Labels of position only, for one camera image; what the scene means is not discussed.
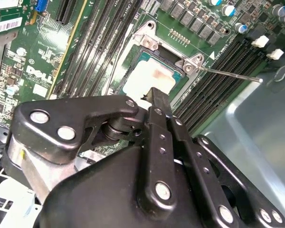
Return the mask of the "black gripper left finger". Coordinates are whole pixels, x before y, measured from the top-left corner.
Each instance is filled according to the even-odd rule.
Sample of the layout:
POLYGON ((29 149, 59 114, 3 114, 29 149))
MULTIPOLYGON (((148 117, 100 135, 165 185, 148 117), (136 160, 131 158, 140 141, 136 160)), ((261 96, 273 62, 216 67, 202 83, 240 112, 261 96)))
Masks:
POLYGON ((137 187, 147 214, 177 205, 168 96, 151 88, 141 108, 126 95, 25 102, 13 114, 4 159, 18 168, 44 204, 63 180, 122 149, 142 149, 137 187))

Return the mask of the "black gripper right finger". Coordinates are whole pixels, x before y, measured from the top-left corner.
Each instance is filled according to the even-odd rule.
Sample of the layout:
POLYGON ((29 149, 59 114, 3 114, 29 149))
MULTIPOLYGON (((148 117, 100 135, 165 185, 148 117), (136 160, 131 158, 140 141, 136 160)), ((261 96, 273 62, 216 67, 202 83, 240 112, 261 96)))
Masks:
POLYGON ((285 228, 283 214, 209 138, 191 138, 176 117, 168 128, 204 227, 285 228))

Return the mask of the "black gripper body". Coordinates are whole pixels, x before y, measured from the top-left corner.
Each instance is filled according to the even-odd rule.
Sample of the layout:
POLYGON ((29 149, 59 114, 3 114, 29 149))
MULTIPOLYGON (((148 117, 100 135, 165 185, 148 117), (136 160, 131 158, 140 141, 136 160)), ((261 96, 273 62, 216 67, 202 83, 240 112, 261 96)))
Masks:
POLYGON ((200 228, 202 222, 183 166, 173 163, 174 211, 155 220, 136 195, 142 149, 122 149, 60 182, 47 196, 36 228, 200 228))

